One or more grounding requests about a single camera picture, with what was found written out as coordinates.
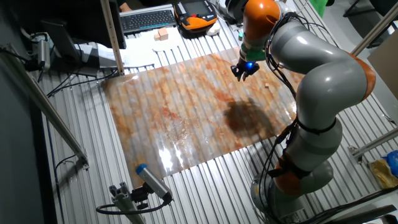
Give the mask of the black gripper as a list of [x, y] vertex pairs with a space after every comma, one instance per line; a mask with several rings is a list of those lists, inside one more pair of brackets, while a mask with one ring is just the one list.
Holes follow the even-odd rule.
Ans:
[[252, 75], [259, 70], [259, 64], [255, 62], [238, 62], [236, 65], [231, 66], [231, 71], [234, 76], [237, 77], [237, 81], [240, 82], [243, 76], [243, 81], [246, 80], [248, 75]]

